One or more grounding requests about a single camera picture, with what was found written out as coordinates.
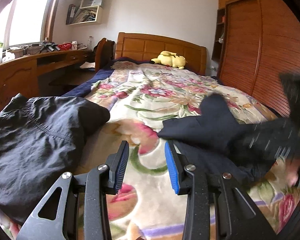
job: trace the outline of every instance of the wooden desk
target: wooden desk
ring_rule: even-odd
[[[29,55],[0,64],[0,111],[21,93],[27,98],[39,95],[37,77],[76,63],[83,63],[90,50],[67,50]]]

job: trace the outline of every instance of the floral blanket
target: floral blanket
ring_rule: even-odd
[[[124,184],[119,194],[107,196],[112,238],[135,240],[182,239],[187,196],[174,193],[164,157],[165,141],[156,132],[162,121],[199,115],[199,104],[211,93],[222,94],[239,123],[275,118],[247,94],[219,85],[214,79],[188,70],[161,65],[116,62],[113,74],[91,84],[88,100],[110,110],[111,118],[86,144],[77,174],[88,172],[115,153],[122,140],[130,144]],[[275,232],[289,220],[300,192],[288,188],[284,160],[278,159],[266,176],[248,194]],[[83,236],[83,196],[79,209],[79,239]],[[20,227],[7,217],[0,222],[12,239]],[[210,207],[210,239],[215,239],[215,215]]]

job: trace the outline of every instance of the bed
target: bed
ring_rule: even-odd
[[[149,62],[163,50],[185,56],[186,70]],[[150,34],[119,33],[115,60],[106,66],[96,65],[100,70],[91,80],[64,95],[85,97],[111,113],[110,121],[89,138],[76,174],[103,163],[122,140],[130,144],[123,187],[118,195],[107,196],[113,239],[182,238],[186,196],[175,195],[170,184],[164,140],[156,135],[163,120],[199,115],[200,102],[213,92],[226,98],[240,123],[276,118],[251,96],[203,76],[205,67],[205,47]],[[276,233],[282,231],[300,201],[300,190],[287,187],[284,167],[284,160],[278,159],[248,191]],[[84,239],[82,210],[81,206],[79,239]],[[12,239],[16,237],[20,226],[3,214],[0,224]],[[210,239],[216,239],[213,206],[210,228]]]

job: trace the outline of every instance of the plastic bottle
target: plastic bottle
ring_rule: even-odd
[[[92,36],[89,36],[87,48],[92,50]]]

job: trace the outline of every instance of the red basket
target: red basket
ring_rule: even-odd
[[[58,47],[59,47],[60,50],[69,50],[69,49],[71,49],[72,44],[71,43],[64,43],[64,44],[58,45]]]

